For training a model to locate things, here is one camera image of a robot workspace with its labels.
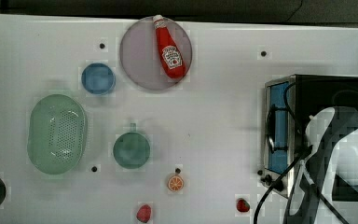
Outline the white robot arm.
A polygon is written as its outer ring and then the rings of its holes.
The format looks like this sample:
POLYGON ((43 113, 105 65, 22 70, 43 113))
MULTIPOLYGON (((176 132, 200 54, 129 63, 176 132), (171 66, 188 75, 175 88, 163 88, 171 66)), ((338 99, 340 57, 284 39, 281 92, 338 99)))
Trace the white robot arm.
POLYGON ((334 202, 337 178, 358 193, 358 111, 329 107, 306 127, 310 151, 298 164, 283 224, 356 224, 355 210, 334 202))

